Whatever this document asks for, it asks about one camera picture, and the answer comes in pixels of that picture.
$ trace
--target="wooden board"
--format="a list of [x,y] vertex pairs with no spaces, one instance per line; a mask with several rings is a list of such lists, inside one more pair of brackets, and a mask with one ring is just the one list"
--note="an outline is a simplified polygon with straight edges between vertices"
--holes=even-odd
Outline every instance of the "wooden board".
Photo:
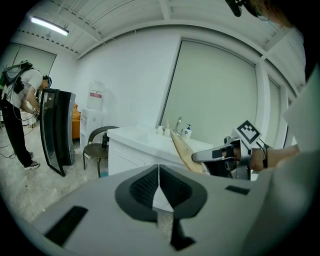
[[178,152],[181,160],[185,164],[185,166],[191,171],[195,173],[204,174],[204,168],[200,162],[195,162],[192,160],[192,154],[194,151],[189,147],[189,145],[180,138],[175,132],[170,130],[171,138]]

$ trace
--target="ceiling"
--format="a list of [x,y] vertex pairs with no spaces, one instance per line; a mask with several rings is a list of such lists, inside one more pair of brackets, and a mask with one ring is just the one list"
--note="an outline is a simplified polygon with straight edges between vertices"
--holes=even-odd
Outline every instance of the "ceiling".
[[[66,28],[69,34],[33,24],[30,16]],[[275,66],[285,64],[288,70],[280,71],[292,75],[296,88],[305,83],[300,33],[260,21],[245,9],[240,18],[235,17],[225,0],[46,0],[30,10],[17,30],[57,44],[80,58],[125,32],[169,24],[200,26],[235,37]]]

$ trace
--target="backpack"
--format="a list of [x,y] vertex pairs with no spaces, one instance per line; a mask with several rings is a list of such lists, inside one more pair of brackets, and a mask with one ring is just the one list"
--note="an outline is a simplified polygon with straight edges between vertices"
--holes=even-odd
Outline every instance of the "backpack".
[[32,64],[26,60],[22,61],[19,64],[13,65],[11,67],[5,68],[0,76],[0,95],[6,86],[14,82],[13,90],[18,94],[24,89],[24,85],[21,82],[20,75],[32,68]]

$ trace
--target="white bottle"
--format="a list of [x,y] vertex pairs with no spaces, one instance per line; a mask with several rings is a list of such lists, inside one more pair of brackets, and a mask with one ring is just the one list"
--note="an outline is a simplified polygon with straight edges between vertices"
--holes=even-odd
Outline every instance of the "white bottle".
[[187,141],[191,137],[192,130],[190,129],[191,124],[188,124],[188,128],[182,131],[181,137],[184,141]]

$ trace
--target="sneaker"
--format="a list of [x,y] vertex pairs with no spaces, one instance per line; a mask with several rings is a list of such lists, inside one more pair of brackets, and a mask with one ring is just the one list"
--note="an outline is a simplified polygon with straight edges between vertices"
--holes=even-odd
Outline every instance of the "sneaker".
[[24,167],[24,169],[27,170],[31,170],[31,169],[37,169],[40,166],[40,163],[32,161],[32,164],[28,167]]

